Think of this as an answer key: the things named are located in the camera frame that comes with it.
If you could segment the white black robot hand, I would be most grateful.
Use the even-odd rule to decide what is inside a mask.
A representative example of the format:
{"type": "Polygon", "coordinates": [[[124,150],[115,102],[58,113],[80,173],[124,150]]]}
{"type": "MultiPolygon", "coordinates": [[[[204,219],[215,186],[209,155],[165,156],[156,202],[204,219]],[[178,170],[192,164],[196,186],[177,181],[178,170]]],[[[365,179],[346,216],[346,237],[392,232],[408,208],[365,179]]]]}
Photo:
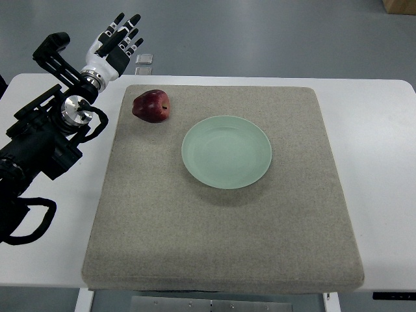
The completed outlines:
{"type": "Polygon", "coordinates": [[[126,70],[131,57],[143,43],[138,38],[140,14],[123,22],[125,14],[115,20],[94,40],[86,54],[86,66],[81,74],[99,81],[101,88],[118,79],[126,70]]]}

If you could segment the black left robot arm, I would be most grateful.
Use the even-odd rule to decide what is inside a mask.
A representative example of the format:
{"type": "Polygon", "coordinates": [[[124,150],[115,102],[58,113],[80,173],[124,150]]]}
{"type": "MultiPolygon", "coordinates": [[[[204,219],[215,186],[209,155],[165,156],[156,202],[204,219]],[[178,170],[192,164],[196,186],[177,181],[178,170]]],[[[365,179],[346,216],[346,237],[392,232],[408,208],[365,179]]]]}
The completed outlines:
{"type": "Polygon", "coordinates": [[[60,55],[70,42],[65,32],[50,34],[33,59],[60,83],[32,100],[14,117],[6,132],[11,141],[1,149],[1,181],[31,183],[40,173],[56,179],[82,156],[78,145],[96,138],[107,126],[107,115],[93,103],[97,78],[80,74],[60,55]]]}

